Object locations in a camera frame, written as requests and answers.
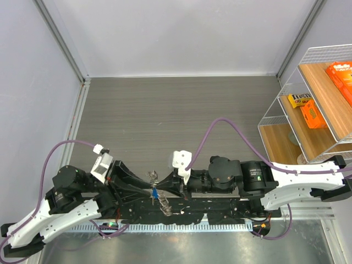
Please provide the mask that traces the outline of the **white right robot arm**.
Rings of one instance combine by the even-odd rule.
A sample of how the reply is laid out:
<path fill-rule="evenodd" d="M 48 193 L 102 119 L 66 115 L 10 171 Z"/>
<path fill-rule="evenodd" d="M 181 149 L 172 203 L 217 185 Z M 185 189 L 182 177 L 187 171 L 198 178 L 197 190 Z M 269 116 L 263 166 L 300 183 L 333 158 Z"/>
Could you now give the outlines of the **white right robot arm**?
<path fill-rule="evenodd" d="M 194 193 L 231 194 L 249 200 L 249 212 L 262 217 L 282 205 L 303 198 L 322 202 L 351 197 L 351 179 L 343 176 L 342 156 L 333 156 L 319 164 L 281 164 L 263 161 L 230 160 L 212 156 L 205 170 L 187 170 L 185 161 L 172 160 L 173 171 L 157 183 L 153 196 L 163 191 L 190 200 Z"/>

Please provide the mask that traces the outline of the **round steel keyring disc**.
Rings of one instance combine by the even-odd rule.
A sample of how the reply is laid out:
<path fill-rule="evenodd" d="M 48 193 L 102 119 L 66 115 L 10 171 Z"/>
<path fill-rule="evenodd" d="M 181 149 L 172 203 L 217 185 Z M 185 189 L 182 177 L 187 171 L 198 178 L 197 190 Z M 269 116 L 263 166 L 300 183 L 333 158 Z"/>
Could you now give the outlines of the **round steel keyring disc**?
<path fill-rule="evenodd" d="M 151 189 L 156 188 L 156 184 L 158 183 L 158 174 L 156 173 L 155 170 L 149 171 L 146 173 L 148 176 L 150 183 L 151 183 Z M 158 192 L 158 199 L 155 200 L 152 197 L 152 204 L 154 204 L 155 201 L 159 202 L 159 209 L 162 211 L 162 213 L 166 217 L 170 217 L 172 215 L 172 207 L 169 204 L 168 199 L 166 198 L 164 192 L 162 190 L 157 190 Z"/>

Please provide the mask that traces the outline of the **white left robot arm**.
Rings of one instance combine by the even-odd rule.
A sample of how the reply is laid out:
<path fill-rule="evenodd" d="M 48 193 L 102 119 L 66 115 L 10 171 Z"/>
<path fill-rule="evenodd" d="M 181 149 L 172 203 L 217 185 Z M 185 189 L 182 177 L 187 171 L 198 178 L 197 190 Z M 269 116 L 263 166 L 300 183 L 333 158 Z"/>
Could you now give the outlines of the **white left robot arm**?
<path fill-rule="evenodd" d="M 27 218 L 1 226 L 8 239 L 4 257 L 26 258 L 69 228 L 89 220 L 113 218 L 129 202 L 150 197 L 150 184 L 132 173 L 122 161 L 95 163 L 90 172 L 62 167 L 53 188 Z"/>

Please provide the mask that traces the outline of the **blue key tag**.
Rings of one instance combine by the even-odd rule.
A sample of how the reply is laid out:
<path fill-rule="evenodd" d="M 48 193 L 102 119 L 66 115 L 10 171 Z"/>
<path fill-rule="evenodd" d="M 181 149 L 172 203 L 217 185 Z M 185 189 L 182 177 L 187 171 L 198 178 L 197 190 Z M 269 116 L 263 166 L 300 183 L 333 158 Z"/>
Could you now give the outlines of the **blue key tag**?
<path fill-rule="evenodd" d="M 157 200 L 158 199 L 158 192 L 156 188 L 152 189 L 152 197 Z"/>

